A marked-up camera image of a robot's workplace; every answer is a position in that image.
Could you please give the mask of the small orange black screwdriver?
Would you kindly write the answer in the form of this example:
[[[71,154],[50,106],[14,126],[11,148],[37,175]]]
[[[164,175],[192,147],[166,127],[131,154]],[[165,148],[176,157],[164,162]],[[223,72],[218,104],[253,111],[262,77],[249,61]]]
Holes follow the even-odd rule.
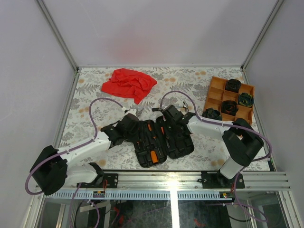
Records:
[[[143,143],[143,146],[146,147],[146,144],[145,144],[145,134],[142,133],[142,143]]]

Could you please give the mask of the orange handled needle-nose pliers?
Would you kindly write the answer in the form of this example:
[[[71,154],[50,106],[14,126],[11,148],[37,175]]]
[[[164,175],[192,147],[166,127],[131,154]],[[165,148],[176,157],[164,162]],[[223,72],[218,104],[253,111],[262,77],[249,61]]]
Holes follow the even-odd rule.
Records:
[[[136,109],[136,112],[135,112],[136,116],[139,117],[142,114],[143,111],[144,111],[144,108]]]

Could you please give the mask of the black plastic tool case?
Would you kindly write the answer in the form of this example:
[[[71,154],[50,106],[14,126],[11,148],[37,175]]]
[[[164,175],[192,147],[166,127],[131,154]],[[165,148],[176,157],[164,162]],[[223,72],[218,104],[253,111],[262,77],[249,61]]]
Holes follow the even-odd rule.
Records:
[[[156,133],[157,141],[160,145],[160,150],[162,155],[158,154],[158,151],[153,143],[153,138],[150,135],[148,129],[148,122],[152,123],[153,130]],[[161,127],[164,128],[170,148],[167,148],[166,142],[162,135]],[[145,144],[142,143],[142,133],[145,134]],[[137,142],[140,142],[140,150],[137,149]],[[140,121],[138,126],[138,131],[135,137],[132,139],[132,143],[135,149],[135,155],[139,162],[139,165],[143,168],[149,168],[164,163],[167,158],[178,159],[186,155],[191,154],[194,151],[194,144],[192,138],[188,134],[179,133],[172,131],[170,127],[166,124],[163,117],[158,117],[156,121],[146,120]],[[158,163],[153,164],[150,152],[155,151],[158,157]]]

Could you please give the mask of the orange handled tool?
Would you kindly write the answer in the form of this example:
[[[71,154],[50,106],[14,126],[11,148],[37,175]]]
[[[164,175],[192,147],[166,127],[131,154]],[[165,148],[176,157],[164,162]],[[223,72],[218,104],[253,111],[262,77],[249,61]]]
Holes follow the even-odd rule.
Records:
[[[151,155],[151,159],[152,159],[153,164],[158,163],[158,157],[157,157],[156,152],[155,151],[151,151],[150,155]]]

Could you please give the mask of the metal file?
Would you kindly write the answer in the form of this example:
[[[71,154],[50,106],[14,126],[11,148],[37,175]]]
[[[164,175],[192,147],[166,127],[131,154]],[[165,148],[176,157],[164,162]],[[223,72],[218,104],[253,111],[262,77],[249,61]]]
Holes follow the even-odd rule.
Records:
[[[163,127],[161,127],[161,132],[162,132],[162,135],[163,135],[164,140],[165,140],[165,142],[166,142],[167,148],[170,148],[170,144],[169,144],[169,141],[168,141],[168,137],[167,137],[167,134],[166,134],[166,132],[165,132],[165,130],[164,130]]]

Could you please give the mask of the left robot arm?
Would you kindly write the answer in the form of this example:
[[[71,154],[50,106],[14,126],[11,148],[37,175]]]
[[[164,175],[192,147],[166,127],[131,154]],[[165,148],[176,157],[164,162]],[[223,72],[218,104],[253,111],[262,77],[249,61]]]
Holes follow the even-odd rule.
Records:
[[[80,184],[81,186],[100,187],[105,175],[95,162],[80,166],[79,163],[100,152],[104,152],[133,138],[138,130],[139,119],[127,112],[117,125],[102,128],[87,142],[79,142],[59,149],[45,147],[30,169],[33,178],[42,192],[52,195],[63,186]]]

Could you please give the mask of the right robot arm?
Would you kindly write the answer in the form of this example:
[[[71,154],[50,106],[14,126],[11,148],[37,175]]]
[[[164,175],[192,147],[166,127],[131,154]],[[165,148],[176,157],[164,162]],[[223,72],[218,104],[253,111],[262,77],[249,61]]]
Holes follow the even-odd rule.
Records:
[[[236,174],[250,165],[264,146],[261,136],[257,134],[246,120],[219,121],[197,117],[195,113],[186,113],[170,105],[161,111],[169,127],[179,133],[200,134],[222,140],[229,152],[229,158],[218,171],[216,180],[219,186],[228,187]]]

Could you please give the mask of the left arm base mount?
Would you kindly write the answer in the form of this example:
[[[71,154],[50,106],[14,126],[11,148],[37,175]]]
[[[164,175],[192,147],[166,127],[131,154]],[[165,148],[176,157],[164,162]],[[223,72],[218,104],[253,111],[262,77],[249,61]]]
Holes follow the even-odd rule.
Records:
[[[118,187],[119,174],[106,173],[103,176],[98,176],[91,183],[81,183],[81,188],[100,188],[100,189],[116,189]]]

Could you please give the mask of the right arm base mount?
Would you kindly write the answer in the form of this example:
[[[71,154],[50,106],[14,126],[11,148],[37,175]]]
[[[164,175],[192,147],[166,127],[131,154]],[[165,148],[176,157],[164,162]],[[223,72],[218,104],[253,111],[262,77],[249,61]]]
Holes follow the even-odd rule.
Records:
[[[237,179],[227,179],[219,171],[201,171],[201,183],[204,189],[244,189],[243,175],[239,174]]]

